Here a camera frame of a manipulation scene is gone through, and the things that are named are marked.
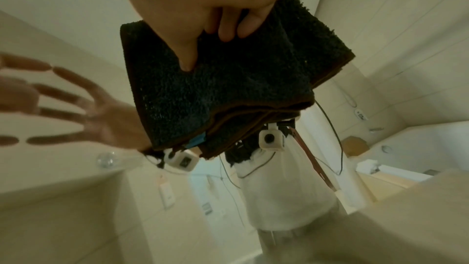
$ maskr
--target black towel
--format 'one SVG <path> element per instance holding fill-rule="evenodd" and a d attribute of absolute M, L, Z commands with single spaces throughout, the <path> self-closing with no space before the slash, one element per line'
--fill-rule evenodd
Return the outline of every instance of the black towel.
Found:
<path fill-rule="evenodd" d="M 122 25 L 121 39 L 153 148 L 181 149 L 200 136 L 205 158 L 311 106 L 312 89 L 354 58 L 299 0 L 278 0 L 261 28 L 245 39 L 223 43 L 202 34 L 190 73 L 181 71 L 173 51 L 143 21 Z"/>

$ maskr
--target small white camera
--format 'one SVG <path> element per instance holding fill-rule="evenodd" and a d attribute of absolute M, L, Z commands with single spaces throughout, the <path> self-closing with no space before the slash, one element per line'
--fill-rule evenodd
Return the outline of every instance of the small white camera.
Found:
<path fill-rule="evenodd" d="M 165 152 L 164 162 L 171 167 L 183 171 L 192 171 L 199 162 L 199 156 L 195 155 L 189 150 L 181 152 L 173 152 L 172 149 L 167 149 Z"/>
<path fill-rule="evenodd" d="M 259 147 L 267 151 L 285 150 L 285 135 L 277 128 L 276 123 L 269 124 L 268 130 L 259 133 Z"/>

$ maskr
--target folded towel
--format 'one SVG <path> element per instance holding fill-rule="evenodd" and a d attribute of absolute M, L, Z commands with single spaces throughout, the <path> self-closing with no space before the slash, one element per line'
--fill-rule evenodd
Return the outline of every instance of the folded towel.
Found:
<path fill-rule="evenodd" d="M 203 142 L 205 158 L 313 105 L 312 89 L 354 58 L 299 0 L 278 0 L 259 30 L 245 39 L 224 43 L 202 34 L 190 73 L 181 71 L 173 51 L 143 21 L 122 25 L 121 40 L 134 101 L 153 148 L 181 149 L 199 136 L 196 144 Z"/>

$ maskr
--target bathtub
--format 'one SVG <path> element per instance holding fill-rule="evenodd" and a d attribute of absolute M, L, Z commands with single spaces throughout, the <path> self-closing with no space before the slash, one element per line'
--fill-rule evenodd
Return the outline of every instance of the bathtub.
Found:
<path fill-rule="evenodd" d="M 356 164 L 374 159 L 418 173 L 469 170 L 469 121 L 407 128 L 350 158 Z"/>

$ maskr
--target ceiling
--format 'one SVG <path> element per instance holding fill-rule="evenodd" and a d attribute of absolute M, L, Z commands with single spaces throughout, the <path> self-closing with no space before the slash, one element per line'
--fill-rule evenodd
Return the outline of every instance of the ceiling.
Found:
<path fill-rule="evenodd" d="M 314 12 L 319 0 L 303 0 Z M 128 0 L 0 0 L 0 10 L 124 67 L 120 25 L 139 20 Z"/>

